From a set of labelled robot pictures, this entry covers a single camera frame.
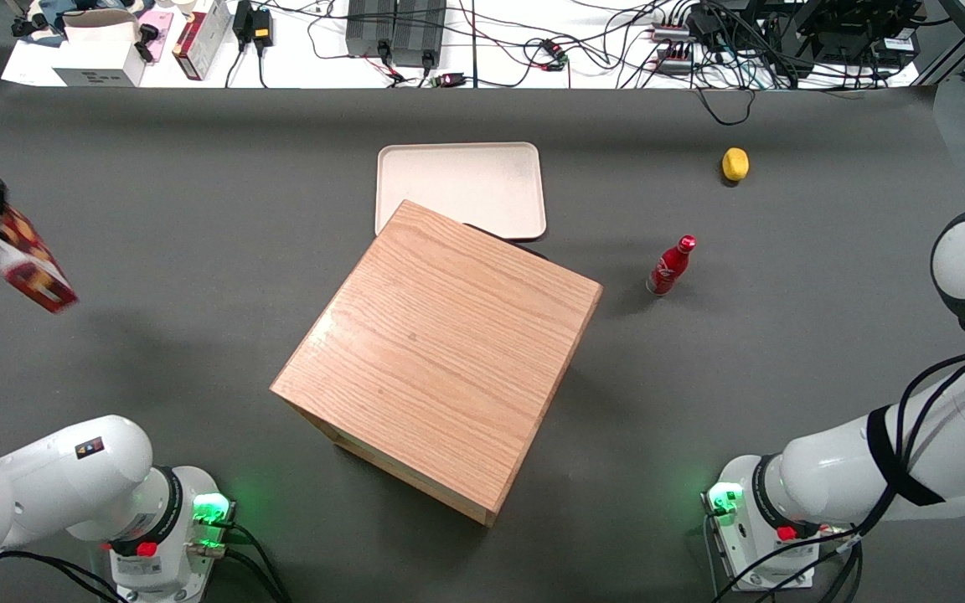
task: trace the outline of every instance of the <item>white tray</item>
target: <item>white tray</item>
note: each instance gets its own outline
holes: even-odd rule
[[[509,240],[533,240],[546,232],[543,173],[531,142],[384,148],[375,235],[405,199]]]

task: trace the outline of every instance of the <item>wooden box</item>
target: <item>wooden box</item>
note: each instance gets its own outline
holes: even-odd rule
[[[271,390],[337,446],[491,526],[600,296],[405,202]]]

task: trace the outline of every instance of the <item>red bottle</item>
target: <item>red bottle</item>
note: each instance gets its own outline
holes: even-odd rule
[[[647,279],[647,289],[654,295],[662,296],[673,289],[677,279],[687,270],[687,260],[690,260],[689,253],[694,249],[694,237],[685,235],[680,243],[669,249],[658,260],[658,266],[650,272]]]

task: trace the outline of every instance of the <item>gray tabletop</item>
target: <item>gray tabletop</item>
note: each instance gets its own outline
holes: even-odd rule
[[[708,98],[726,119],[748,101]],[[0,278],[0,455],[129,416],[157,462],[214,474],[302,602],[705,603],[698,492],[725,462],[965,351],[928,275],[965,209],[931,101],[761,93],[723,127],[686,91],[0,83],[0,175],[80,294],[50,316]],[[482,141],[539,148],[549,230],[529,247],[605,286],[489,531],[267,390],[373,239],[379,149]],[[735,188],[729,146],[751,157]],[[644,279],[687,233],[692,266],[655,301]],[[68,535],[34,549],[97,554]],[[91,599],[19,564],[0,562],[0,600]],[[264,598],[223,562],[207,600]],[[965,519],[875,530],[859,600],[884,599],[965,600]]]

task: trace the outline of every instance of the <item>yellow lemon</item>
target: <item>yellow lemon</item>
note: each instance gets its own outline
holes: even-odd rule
[[[725,172],[726,178],[738,183],[746,178],[747,172],[751,170],[751,160],[747,159],[746,150],[732,147],[725,152],[725,159],[720,161],[720,168]]]

